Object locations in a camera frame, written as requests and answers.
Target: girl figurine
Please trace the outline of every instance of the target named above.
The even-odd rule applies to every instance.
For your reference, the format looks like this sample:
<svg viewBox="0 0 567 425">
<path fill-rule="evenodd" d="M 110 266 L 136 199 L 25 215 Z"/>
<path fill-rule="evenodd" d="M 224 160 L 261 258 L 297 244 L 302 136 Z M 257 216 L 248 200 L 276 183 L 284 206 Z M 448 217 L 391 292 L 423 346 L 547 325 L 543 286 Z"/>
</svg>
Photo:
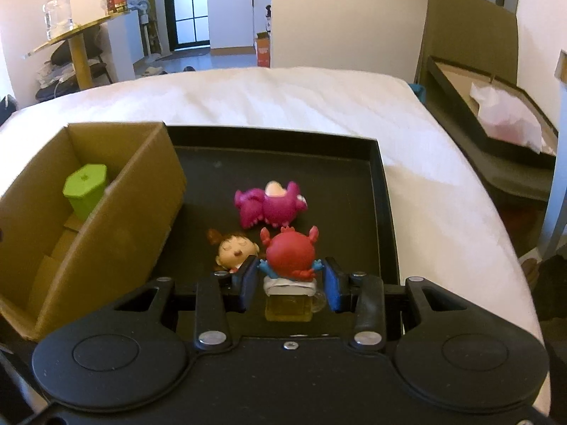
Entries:
<svg viewBox="0 0 567 425">
<path fill-rule="evenodd" d="M 244 233 L 222 235 L 219 231 L 210 228 L 207 231 L 207 239 L 213 246 L 218 245 L 218 254 L 215 258 L 217 265 L 230 273 L 236 273 L 249 255 L 257 257 L 260 252 L 259 246 L 246 238 Z"/>
</svg>

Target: bed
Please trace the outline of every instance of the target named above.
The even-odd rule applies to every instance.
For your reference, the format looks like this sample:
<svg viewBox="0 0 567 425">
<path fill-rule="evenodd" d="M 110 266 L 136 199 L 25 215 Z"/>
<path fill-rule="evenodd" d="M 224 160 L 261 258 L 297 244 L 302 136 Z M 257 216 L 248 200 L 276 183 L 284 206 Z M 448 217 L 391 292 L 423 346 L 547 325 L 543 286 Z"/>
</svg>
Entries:
<svg viewBox="0 0 567 425">
<path fill-rule="evenodd" d="M 421 275 L 534 334 L 528 285 L 488 194 L 402 80 L 315 68 L 183 72 L 37 104 L 0 127 L 0 194 L 65 124 L 164 121 L 321 131 L 378 140 L 400 278 Z M 536 407 L 549 411 L 546 381 Z"/>
</svg>

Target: metal screw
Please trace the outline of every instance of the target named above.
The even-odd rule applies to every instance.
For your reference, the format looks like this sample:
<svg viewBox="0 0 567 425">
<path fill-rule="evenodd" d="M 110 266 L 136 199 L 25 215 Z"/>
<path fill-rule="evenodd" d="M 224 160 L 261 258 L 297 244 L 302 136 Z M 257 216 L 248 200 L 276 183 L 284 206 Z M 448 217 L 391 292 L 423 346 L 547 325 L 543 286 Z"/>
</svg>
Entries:
<svg viewBox="0 0 567 425">
<path fill-rule="evenodd" d="M 382 336 L 374 331 L 362 331 L 354 336 L 354 341 L 359 345 L 378 345 L 382 342 Z"/>
<path fill-rule="evenodd" d="M 286 342 L 286 343 L 284 343 L 283 347 L 286 350 L 297 350 L 299 348 L 299 343 L 297 343 L 297 342 Z"/>
<path fill-rule="evenodd" d="M 199 335 L 199 342 L 205 345 L 220 345 L 226 340 L 226 334 L 220 331 L 206 331 Z"/>
</svg>

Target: floor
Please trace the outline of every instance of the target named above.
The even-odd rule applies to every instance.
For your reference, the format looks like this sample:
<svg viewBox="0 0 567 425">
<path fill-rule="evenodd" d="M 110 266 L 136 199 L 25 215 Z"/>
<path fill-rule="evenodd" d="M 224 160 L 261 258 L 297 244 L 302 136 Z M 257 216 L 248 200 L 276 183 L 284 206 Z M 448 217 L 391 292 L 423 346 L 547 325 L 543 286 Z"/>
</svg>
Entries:
<svg viewBox="0 0 567 425">
<path fill-rule="evenodd" d="M 136 77 L 139 77 L 148 67 L 162 67 L 167 73 L 176 73 L 183 72 L 183 69 L 188 66 L 195 70 L 256 67 L 256 54 L 211 56 L 208 49 L 176 51 L 166 58 L 153 62 L 148 62 L 144 58 L 134 64 L 134 72 Z"/>
</svg>

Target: orange box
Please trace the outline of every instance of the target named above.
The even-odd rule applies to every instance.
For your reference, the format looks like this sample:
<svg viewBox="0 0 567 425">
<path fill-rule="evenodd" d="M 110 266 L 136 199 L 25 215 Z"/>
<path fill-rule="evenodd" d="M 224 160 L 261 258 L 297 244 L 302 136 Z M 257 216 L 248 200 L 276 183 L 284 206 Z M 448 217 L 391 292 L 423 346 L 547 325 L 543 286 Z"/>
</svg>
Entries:
<svg viewBox="0 0 567 425">
<path fill-rule="evenodd" d="M 270 37 L 267 32 L 259 33 L 256 38 L 256 56 L 258 67 L 270 67 Z"/>
</svg>

